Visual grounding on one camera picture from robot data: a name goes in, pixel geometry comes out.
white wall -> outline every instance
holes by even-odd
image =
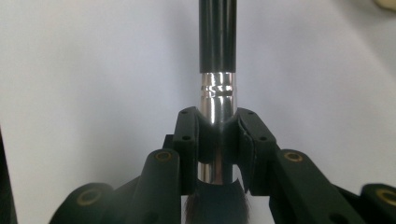
[[[138,176],[197,105],[197,1],[0,3],[0,121],[20,223]],[[368,0],[239,1],[238,104],[355,193],[396,186],[396,16]],[[251,223],[272,223],[263,198]]]

carbon fiber tube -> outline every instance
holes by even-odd
[[[200,0],[201,73],[235,72],[236,0]]]

